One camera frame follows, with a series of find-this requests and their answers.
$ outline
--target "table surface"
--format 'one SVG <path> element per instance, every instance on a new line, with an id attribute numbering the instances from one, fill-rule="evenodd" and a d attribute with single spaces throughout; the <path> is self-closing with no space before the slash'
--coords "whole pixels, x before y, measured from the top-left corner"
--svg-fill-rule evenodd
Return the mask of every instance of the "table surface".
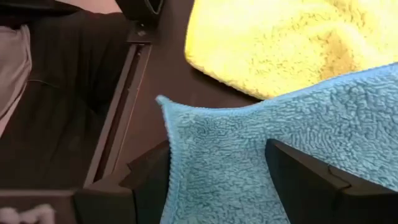
<path id="1" fill-rule="evenodd" d="M 150 46 L 142 78 L 137 84 L 115 169 L 167 139 L 157 95 L 191 106 L 240 107 L 258 102 L 192 68 L 183 49 L 193 0 L 166 0 L 157 34 Z"/>

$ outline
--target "microfiber towel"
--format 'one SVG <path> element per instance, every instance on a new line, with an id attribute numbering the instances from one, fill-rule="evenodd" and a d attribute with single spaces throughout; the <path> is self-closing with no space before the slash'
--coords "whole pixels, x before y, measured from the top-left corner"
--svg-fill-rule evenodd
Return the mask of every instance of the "microfiber towel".
<path id="1" fill-rule="evenodd" d="M 196 69 L 260 99 L 398 61 L 395 0 L 195 0 Z"/>
<path id="2" fill-rule="evenodd" d="M 265 158 L 270 138 L 398 190 L 398 63 L 244 108 L 157 101 L 172 153 L 162 224 L 288 223 Z"/>

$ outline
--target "blue microfiber towel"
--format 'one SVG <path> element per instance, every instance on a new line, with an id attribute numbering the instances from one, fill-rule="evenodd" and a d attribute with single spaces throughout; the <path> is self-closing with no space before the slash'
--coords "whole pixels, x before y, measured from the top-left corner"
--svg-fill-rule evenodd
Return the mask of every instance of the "blue microfiber towel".
<path id="1" fill-rule="evenodd" d="M 289 223 L 264 155 L 274 138 L 398 190 L 398 63 L 235 109 L 162 105 L 169 223 Z"/>

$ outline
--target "person's leg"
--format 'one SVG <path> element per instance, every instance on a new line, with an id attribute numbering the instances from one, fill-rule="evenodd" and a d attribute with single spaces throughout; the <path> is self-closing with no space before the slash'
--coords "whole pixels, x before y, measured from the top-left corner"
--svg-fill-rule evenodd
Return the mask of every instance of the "person's leg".
<path id="1" fill-rule="evenodd" d="M 0 188 L 81 187 L 129 46 L 122 14 L 30 27 L 32 71 L 0 139 Z"/>

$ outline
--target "yellow microfiber towel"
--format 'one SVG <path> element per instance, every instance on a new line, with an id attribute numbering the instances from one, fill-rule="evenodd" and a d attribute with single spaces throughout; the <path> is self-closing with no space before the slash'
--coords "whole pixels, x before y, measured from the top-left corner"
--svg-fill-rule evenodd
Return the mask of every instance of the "yellow microfiber towel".
<path id="1" fill-rule="evenodd" d="M 266 99 L 398 61 L 395 0 L 196 0 L 185 56 Z"/>

